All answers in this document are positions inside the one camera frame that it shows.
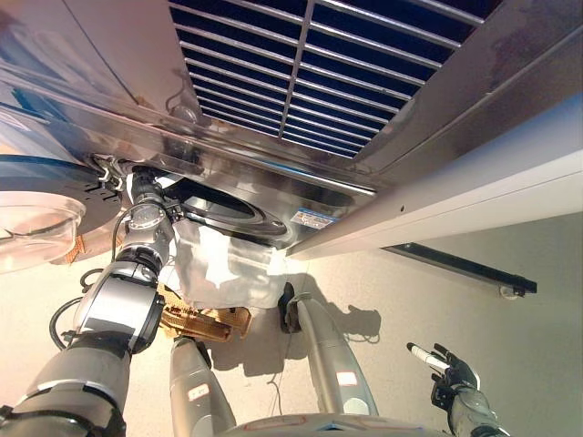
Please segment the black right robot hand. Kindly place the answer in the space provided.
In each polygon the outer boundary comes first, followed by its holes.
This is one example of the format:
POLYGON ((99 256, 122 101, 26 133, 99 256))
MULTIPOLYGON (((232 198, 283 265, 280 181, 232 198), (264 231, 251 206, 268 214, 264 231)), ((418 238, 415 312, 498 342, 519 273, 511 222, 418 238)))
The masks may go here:
POLYGON ((445 346, 435 343, 434 349, 427 351, 416 343, 407 342, 406 348, 432 370, 431 402, 435 407, 448 411, 460 388, 480 390, 478 374, 445 346))

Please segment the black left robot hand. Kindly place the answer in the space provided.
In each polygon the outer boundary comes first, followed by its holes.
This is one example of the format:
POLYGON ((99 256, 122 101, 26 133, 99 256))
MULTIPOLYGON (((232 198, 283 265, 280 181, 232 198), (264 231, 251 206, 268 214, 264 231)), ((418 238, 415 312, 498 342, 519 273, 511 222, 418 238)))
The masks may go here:
POLYGON ((133 204, 144 199, 162 200, 162 188, 156 181, 158 171, 154 168, 137 166, 132 168, 129 194, 133 204))

